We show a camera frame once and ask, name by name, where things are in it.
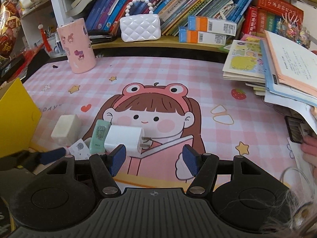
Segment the pink sticker cylinder holder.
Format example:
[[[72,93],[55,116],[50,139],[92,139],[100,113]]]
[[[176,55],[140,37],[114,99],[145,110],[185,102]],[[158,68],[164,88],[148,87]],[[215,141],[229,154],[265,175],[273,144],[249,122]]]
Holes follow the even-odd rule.
[[[57,32],[73,73],[85,73],[95,67],[96,58],[83,18],[58,27]]]

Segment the row of lower books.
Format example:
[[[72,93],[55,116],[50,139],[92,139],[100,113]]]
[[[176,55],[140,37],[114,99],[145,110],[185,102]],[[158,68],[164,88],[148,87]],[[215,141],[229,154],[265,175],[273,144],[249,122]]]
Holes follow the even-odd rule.
[[[89,32],[101,31],[116,36],[120,18],[125,16],[126,5],[132,0],[96,0],[85,21]],[[242,31],[245,13],[252,0],[149,0],[154,13],[159,15],[161,32],[167,36],[178,36],[179,27],[187,27],[188,16],[227,20],[237,25]],[[132,6],[130,15],[147,14],[145,3],[137,2]],[[284,20],[276,34],[292,40],[306,34],[303,23],[296,26],[290,20]]]

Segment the small white printed box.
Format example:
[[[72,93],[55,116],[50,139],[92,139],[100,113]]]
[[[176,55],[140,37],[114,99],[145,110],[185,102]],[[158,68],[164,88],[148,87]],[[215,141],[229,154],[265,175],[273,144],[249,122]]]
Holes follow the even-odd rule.
[[[74,144],[68,147],[68,150],[75,160],[88,160],[91,156],[90,149],[82,139],[77,140]]]

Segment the yellow cardboard box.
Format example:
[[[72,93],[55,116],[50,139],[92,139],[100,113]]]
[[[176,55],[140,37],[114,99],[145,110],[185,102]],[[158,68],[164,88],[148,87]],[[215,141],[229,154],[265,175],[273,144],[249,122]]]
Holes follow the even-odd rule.
[[[29,148],[41,111],[20,79],[1,88],[1,157]]]

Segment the cream soap block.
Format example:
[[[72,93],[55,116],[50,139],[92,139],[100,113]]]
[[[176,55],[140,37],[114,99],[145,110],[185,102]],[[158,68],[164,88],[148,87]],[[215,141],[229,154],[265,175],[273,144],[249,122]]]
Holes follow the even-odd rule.
[[[57,121],[51,138],[61,146],[71,146],[78,140],[82,123],[76,114],[61,115]]]

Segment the pink checkered desk mat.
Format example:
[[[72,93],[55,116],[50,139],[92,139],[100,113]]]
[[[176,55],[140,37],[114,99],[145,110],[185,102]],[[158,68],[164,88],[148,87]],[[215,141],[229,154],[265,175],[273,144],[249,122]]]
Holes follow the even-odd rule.
[[[64,114],[79,117],[83,140],[98,119],[143,128],[152,145],[145,158],[126,158],[116,176],[122,186],[187,187],[185,144],[223,160],[245,156],[288,185],[298,180],[284,114],[243,83],[224,80],[219,63],[112,57],[74,74],[61,61],[44,65],[24,86],[42,113],[37,148],[57,147],[51,133]]]

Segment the orange blue medicine box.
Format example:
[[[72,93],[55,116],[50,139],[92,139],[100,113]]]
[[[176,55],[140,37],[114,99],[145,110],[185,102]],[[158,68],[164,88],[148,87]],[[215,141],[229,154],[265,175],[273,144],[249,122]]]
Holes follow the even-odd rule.
[[[227,36],[236,36],[237,25],[227,20],[188,16],[188,29],[191,31],[210,32]]]

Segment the red thick dictionary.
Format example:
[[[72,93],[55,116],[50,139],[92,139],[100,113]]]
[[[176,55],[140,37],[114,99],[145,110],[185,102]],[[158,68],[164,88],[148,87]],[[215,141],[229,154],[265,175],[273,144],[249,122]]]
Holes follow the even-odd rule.
[[[245,13],[242,34],[264,36],[266,30],[277,33],[284,20],[300,26],[303,19],[303,10],[284,0],[252,0]]]

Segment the wooden bookshelf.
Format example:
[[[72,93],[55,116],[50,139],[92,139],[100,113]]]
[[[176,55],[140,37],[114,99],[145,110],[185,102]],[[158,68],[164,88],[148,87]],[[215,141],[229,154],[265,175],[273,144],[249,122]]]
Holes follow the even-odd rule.
[[[300,0],[316,6],[316,0]],[[195,37],[195,48],[216,49],[245,34],[275,31],[285,18],[294,26],[304,12],[290,0],[51,0],[58,26],[82,19],[93,49],[124,46],[122,20],[141,15],[137,29],[148,33],[157,16],[159,38],[148,46],[180,47],[182,37]]]

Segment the black binder clip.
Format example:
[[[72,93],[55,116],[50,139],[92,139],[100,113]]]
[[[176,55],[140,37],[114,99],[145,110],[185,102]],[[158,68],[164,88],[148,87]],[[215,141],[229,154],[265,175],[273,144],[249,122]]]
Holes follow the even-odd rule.
[[[303,143],[305,136],[312,136],[312,129],[304,119],[290,116],[285,116],[284,119],[292,142]]]

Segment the white quilted pearl purse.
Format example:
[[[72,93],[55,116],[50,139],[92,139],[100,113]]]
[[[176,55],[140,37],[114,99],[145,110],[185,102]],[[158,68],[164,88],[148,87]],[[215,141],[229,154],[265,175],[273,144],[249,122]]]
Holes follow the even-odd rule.
[[[130,15],[132,6],[137,2],[145,3],[147,14]],[[119,26],[123,42],[154,41],[161,37],[161,22],[149,0],[132,0],[126,5],[125,16],[120,18]]]

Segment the white charger plug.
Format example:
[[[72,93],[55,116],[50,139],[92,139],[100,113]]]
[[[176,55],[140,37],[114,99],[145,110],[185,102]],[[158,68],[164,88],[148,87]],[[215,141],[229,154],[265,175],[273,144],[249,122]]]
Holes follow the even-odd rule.
[[[126,147],[127,156],[141,158],[142,150],[149,149],[152,141],[145,137],[142,127],[111,125],[104,141],[104,148],[111,152],[118,145]]]

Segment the red snack bag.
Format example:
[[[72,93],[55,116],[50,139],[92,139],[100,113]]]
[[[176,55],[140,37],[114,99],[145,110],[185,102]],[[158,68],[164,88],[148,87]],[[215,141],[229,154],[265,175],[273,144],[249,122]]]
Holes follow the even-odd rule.
[[[1,5],[1,59],[10,56],[21,27],[17,9],[19,0],[4,0]]]

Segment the mint green small case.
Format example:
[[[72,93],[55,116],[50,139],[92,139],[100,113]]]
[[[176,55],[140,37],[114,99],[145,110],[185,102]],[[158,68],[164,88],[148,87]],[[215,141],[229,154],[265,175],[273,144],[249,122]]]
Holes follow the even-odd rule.
[[[104,142],[110,130],[111,123],[105,120],[98,119],[96,121],[94,131],[90,140],[90,154],[104,153]]]

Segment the stack of open books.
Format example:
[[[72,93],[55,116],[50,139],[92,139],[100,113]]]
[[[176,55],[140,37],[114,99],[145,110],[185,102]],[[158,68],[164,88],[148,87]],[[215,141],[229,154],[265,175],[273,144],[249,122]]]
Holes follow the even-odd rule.
[[[316,116],[316,53],[283,36],[265,31],[258,42],[234,40],[223,77],[264,83],[266,90],[311,106]]]

